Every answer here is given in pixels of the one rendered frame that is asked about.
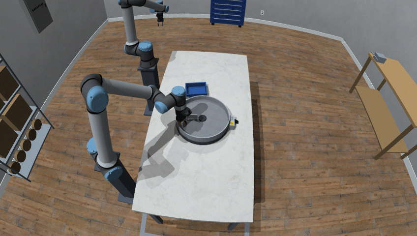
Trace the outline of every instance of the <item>blue joint cap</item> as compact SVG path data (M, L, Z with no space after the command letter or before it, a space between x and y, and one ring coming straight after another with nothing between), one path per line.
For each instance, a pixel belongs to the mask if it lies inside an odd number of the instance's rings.
M113 169L109 170L105 175L104 178L108 181L113 181L118 179L121 174L123 173L123 169L120 166L114 167Z
M155 102L155 108L161 114L164 114L168 111L168 107L165 106L165 104L163 104L162 102Z
M97 148L95 147L94 137L92 137L87 143L87 151L89 151L90 154L94 154L97 152Z
M142 41L139 43L138 48L141 51L148 52L153 49L152 43L150 41Z
M171 92L179 97L185 96L185 88L182 86L173 87Z
M87 105L93 112L102 112L109 104L109 96L102 86L94 86L87 94Z

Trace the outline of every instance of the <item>table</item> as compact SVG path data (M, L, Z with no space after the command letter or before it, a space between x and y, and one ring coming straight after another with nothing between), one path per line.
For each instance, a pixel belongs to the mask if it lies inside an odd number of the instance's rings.
M175 127L175 110L152 113L132 210L177 219L253 222L254 149L249 71L245 55L173 51L160 91L206 82L239 124L218 142L196 145Z

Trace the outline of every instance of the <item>blue bin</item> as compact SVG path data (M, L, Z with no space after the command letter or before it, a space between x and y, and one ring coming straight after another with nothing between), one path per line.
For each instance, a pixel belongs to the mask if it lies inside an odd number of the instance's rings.
M199 95L207 96L206 82L185 83L185 96L194 97Z

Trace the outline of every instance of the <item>brown box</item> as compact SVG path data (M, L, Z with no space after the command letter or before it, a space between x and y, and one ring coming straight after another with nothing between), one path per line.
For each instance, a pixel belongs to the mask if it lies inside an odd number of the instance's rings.
M27 104L20 94L16 94L1 115L13 130L21 131L32 113L32 108Z
M19 84L10 74L6 66L0 66L0 99L8 101Z
M10 126L0 119L0 157L6 158L9 151L13 148L14 141L18 135Z

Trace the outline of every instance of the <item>lower wooden shelf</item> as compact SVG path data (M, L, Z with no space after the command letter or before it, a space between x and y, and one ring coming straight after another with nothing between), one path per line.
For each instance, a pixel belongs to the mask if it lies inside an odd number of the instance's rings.
M35 164L35 161L38 158L38 155L43 146L43 143L45 142L46 136L49 133L49 130L51 130L51 126L49 124L42 124L42 127L40 128L40 130L36 131L36 139L31 141L32 147L30 148L29 151L26 152L26 160L20 163L21 167L20 167L19 173L23 175L24 177L29 178L29 175ZM12 174L9 170L7 170L7 173L11 176L22 178L19 175Z
M360 86L356 86L355 88L374 128L378 143L381 149L384 149L401 132L378 90ZM408 151L404 139L401 139L387 152L406 153Z

